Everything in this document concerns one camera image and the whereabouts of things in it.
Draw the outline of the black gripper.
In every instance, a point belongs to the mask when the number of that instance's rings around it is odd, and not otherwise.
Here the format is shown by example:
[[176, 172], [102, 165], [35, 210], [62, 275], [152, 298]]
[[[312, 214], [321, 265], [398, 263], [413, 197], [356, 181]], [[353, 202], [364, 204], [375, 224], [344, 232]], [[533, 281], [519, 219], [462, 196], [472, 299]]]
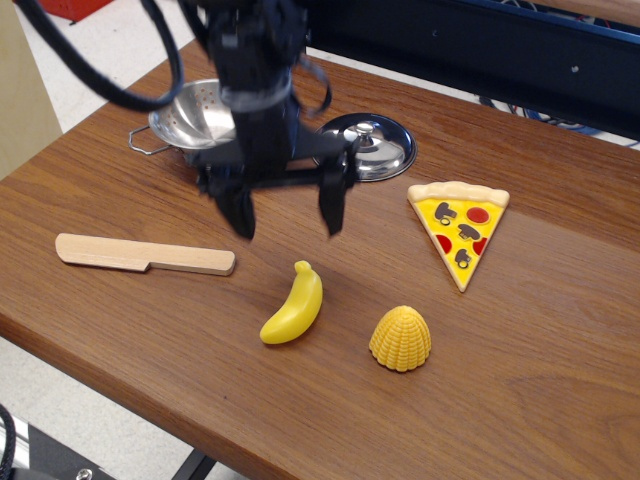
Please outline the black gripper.
[[192, 155], [199, 189], [214, 198], [244, 239], [255, 234], [254, 188], [317, 184], [328, 234], [343, 228], [346, 194], [356, 179], [357, 143], [311, 131], [301, 112], [294, 97], [266, 110], [234, 112], [235, 138]]

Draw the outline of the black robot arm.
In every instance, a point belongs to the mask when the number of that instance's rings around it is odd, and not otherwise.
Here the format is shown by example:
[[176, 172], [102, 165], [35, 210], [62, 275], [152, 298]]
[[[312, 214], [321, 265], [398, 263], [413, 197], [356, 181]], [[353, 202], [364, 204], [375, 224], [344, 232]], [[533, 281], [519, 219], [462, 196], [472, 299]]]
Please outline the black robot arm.
[[231, 113], [232, 140], [191, 154], [197, 185], [240, 236], [255, 233], [255, 188], [316, 185], [330, 234], [341, 231], [346, 192], [356, 178], [357, 144], [315, 133], [301, 121], [292, 85], [301, 66], [324, 72], [304, 56], [303, 1], [183, 1], [196, 39], [212, 60], [219, 98]]

